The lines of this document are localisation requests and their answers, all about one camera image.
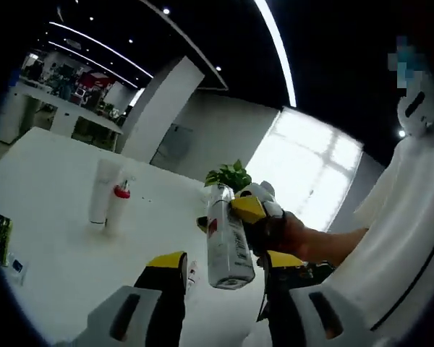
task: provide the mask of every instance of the potted plant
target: potted plant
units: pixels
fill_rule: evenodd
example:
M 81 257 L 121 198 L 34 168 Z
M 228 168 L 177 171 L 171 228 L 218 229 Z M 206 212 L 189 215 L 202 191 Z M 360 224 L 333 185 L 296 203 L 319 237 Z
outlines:
M 204 187 L 223 183 L 232 188 L 236 193 L 251 182 L 251 176 L 247 174 L 246 169 L 244 169 L 241 164 L 241 160 L 238 159 L 233 165 L 223 164 L 219 171 L 209 171 L 208 175 L 205 177 Z

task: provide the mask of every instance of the red object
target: red object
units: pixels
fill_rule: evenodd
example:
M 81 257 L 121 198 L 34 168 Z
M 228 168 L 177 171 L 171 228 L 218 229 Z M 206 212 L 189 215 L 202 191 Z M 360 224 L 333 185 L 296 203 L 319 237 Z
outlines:
M 212 222 L 210 222 L 209 224 L 209 232 L 208 232 L 208 238 L 212 236 L 212 234 L 214 234 L 217 231 L 217 220 L 214 219 Z
M 86 87 L 87 89 L 93 88 L 94 85 L 97 85 L 102 88 L 108 87 L 110 84 L 114 84 L 116 80 L 110 77 L 97 78 L 90 73 L 83 72 L 79 78 L 79 83 Z
M 129 199 L 130 198 L 130 191 L 129 190 L 122 190 L 121 186 L 117 185 L 114 187 L 114 195 L 117 197 L 120 197 L 121 199 Z

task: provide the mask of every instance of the silver spray can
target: silver spray can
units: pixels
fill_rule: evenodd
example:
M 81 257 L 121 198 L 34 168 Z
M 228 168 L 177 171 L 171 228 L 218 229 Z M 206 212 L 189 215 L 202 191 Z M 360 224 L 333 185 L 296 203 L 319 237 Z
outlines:
M 207 229 L 209 284 L 229 290 L 246 286 L 255 277 L 242 222 L 230 209 L 233 199 L 233 190 L 225 184 L 211 187 Z

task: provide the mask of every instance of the window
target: window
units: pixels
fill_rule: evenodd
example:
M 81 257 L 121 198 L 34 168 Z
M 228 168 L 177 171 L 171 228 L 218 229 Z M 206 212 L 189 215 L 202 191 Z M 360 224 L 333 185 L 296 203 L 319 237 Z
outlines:
M 276 200 L 306 226 L 326 231 L 344 200 L 362 145 L 340 130 L 290 108 L 278 114 L 247 170 L 268 181 Z

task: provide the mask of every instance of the white table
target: white table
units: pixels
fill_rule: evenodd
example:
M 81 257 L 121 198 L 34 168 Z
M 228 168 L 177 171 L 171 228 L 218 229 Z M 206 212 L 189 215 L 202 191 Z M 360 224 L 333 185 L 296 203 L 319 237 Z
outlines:
M 124 163 L 135 177 L 117 239 L 88 229 L 100 158 Z M 263 274 L 257 269 L 253 283 L 234 292 L 208 285 L 206 238 L 195 225 L 205 212 L 202 198 L 202 182 L 32 128 L 0 161 L 0 213 L 14 225 L 9 250 L 29 262 L 23 286 L 12 283 L 24 312 L 49 342 L 74 338 L 87 314 L 118 287 L 133 285 L 147 262 L 184 250 L 200 280 L 182 346 L 243 339 L 257 317 Z
M 44 90 L 30 87 L 22 83 L 18 83 L 16 91 L 31 98 L 38 99 L 44 103 L 49 103 L 57 108 L 56 114 L 51 125 L 50 131 L 60 134 L 66 137 L 71 137 L 74 132 L 75 124 L 79 117 L 87 119 L 93 123 L 101 125 L 116 134 L 122 134 L 121 128 L 119 128 L 114 122 L 103 118 L 86 108 L 80 107 L 74 103 L 63 100 L 55 95 L 46 93 Z
M 36 88 L 43 90 L 45 93 L 49 93 L 53 89 L 49 85 L 44 85 L 43 83 L 34 80 L 29 80 L 28 78 L 23 76 L 20 76 L 20 82 L 26 82 L 27 85 L 35 85 Z
M 15 89 L 10 89 L 0 108 L 0 141 L 9 145 L 20 136 L 25 120 L 31 119 L 33 122 L 35 112 L 41 104 L 38 100 L 17 93 Z

